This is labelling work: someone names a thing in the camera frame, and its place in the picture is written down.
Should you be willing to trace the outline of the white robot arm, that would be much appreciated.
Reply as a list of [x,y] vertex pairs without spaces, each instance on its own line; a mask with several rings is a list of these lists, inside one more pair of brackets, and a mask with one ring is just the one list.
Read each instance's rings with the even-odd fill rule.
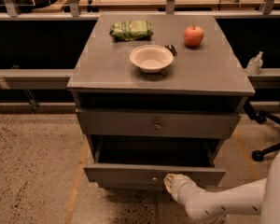
[[226,215],[260,215],[259,224],[280,224],[280,152],[266,178],[233,189],[207,191],[180,174],[167,174],[163,182],[193,221],[223,224]]

